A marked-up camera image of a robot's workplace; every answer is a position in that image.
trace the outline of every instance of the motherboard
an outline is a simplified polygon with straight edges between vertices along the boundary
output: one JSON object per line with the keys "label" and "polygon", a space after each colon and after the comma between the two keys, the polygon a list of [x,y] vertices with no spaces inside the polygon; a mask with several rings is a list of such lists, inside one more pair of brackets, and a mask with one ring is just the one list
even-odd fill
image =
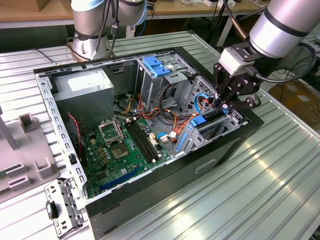
{"label": "motherboard", "polygon": [[171,159],[144,119],[102,126],[82,136],[89,198]]}

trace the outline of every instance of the cardboard box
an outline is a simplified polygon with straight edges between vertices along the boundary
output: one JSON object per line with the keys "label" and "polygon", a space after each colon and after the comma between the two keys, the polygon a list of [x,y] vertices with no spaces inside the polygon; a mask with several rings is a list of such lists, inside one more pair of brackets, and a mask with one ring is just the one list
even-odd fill
{"label": "cardboard box", "polygon": [[320,130],[320,97],[300,81],[278,84],[269,93],[315,131]]}
{"label": "cardboard box", "polygon": [[43,9],[49,1],[50,0],[0,0],[0,5],[33,12],[40,12],[40,10]]}

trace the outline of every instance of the slotted metal table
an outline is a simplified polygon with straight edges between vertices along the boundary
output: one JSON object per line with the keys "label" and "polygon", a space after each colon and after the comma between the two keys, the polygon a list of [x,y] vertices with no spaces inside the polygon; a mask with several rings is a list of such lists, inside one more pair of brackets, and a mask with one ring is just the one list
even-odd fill
{"label": "slotted metal table", "polygon": [[[197,35],[168,33],[119,39],[117,56],[183,46],[208,70],[219,54]],[[42,49],[59,64],[65,46]],[[52,64],[33,50],[0,54],[0,105],[6,123],[39,118],[61,177],[67,177],[32,69]],[[308,239],[320,224],[320,136],[268,93],[253,111],[265,122],[225,164],[105,235],[107,240]],[[0,204],[1,240],[57,239],[44,185]],[[85,224],[67,240],[93,239]]]}

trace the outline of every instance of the sticker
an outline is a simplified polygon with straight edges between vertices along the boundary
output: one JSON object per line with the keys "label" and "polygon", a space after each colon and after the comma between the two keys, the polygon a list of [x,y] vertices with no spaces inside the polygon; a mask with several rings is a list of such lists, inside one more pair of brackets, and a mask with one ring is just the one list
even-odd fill
{"label": "sticker", "polygon": [[170,65],[167,65],[167,66],[164,66],[166,69],[174,69],[174,66],[172,66],[171,64]]}
{"label": "sticker", "polygon": [[122,174],[126,174],[127,173],[127,170],[125,168],[121,169],[121,173]]}
{"label": "sticker", "polygon": [[287,88],[290,89],[292,92],[299,90],[296,86],[293,86],[293,85],[287,85]]}
{"label": "sticker", "polygon": [[300,98],[300,100],[302,102],[308,102],[310,101],[309,98],[307,98],[305,95],[298,95],[298,98]]}
{"label": "sticker", "polygon": [[105,81],[102,79],[101,73],[94,73],[86,76],[78,76],[70,78],[68,84],[73,92],[82,89],[92,88],[98,85],[104,85]]}

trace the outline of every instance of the green circuit board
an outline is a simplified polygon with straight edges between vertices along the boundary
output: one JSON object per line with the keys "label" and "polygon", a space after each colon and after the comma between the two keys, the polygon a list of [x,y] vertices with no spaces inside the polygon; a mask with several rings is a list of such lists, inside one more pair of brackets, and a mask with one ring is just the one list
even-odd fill
{"label": "green circuit board", "polygon": [[[152,133],[152,130],[147,122],[144,119],[139,119],[136,123],[144,132],[148,141],[151,141],[147,135]],[[123,134],[123,141],[115,141],[109,146],[106,146],[98,127],[93,133],[82,136],[87,159],[87,167],[83,169],[87,177],[85,186],[89,198],[99,195],[102,192],[101,187],[106,184],[113,183],[114,181],[119,181],[117,184],[123,183],[129,178],[142,174],[171,159],[166,149],[160,143],[158,147],[153,147],[157,154],[159,154],[159,159],[156,162],[147,163],[144,155],[137,147],[136,141],[139,141],[139,139],[134,139],[129,134],[124,123],[121,123],[119,126]],[[114,137],[116,131],[108,126],[108,128],[103,130],[103,133],[105,137]]]}

